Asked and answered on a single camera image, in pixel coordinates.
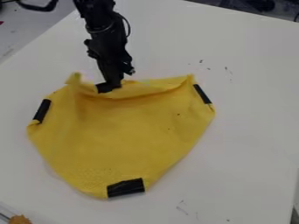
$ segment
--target yellow cloth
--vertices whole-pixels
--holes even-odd
[[[71,186],[99,198],[108,186],[142,179],[147,190],[196,144],[214,117],[193,75],[132,81],[98,94],[74,73],[51,101],[29,138]]]

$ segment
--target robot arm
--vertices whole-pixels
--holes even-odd
[[[28,10],[52,11],[59,0],[52,0],[46,7],[22,3],[18,4]],[[86,20],[86,28],[91,39],[85,40],[88,56],[95,59],[105,79],[98,84],[99,93],[107,93],[122,86],[124,74],[135,72],[131,65],[132,57],[126,51],[130,34],[129,22],[121,14],[114,11],[114,0],[73,0],[82,18]],[[128,34],[123,21],[128,25]]]

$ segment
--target black cable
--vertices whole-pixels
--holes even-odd
[[[43,7],[43,6],[37,6],[37,5],[23,3],[21,0],[16,0],[18,5],[20,5],[24,9],[27,9],[27,10],[30,10],[30,11],[53,11],[55,9],[56,4],[57,4],[58,1],[59,0],[51,0],[48,5]]]
[[[298,17],[299,17],[299,12],[295,15],[294,22],[297,22]]]
[[[7,3],[12,3],[12,2],[16,2],[17,0],[7,0],[7,1],[2,1],[3,4],[7,4]]]

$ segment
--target floor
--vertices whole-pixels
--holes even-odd
[[[28,4],[46,5],[49,0],[26,0]],[[53,12],[36,12],[5,3],[0,11],[0,63],[33,41],[74,10],[73,0],[61,0]]]
[[[299,22],[298,0],[187,0],[236,11]]]

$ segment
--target white tabletop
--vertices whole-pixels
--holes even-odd
[[[0,200],[34,224],[289,223],[299,161],[298,24],[180,0],[117,2],[133,29],[134,79],[196,74],[215,120],[145,194],[104,201],[72,189],[25,127],[71,72],[100,77],[73,13],[0,66]]]

